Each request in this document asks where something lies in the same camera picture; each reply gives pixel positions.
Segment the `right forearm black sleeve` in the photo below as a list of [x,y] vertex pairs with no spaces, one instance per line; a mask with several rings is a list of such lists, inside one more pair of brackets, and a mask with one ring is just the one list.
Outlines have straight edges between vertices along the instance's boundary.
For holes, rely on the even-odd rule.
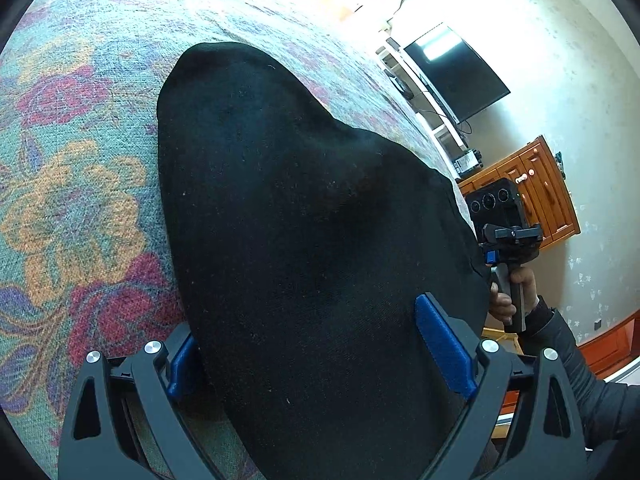
[[518,335],[524,353],[536,356],[552,348],[562,361],[577,403],[586,448],[589,479],[639,477],[639,387],[605,382],[590,370],[570,328],[542,298],[525,317]]

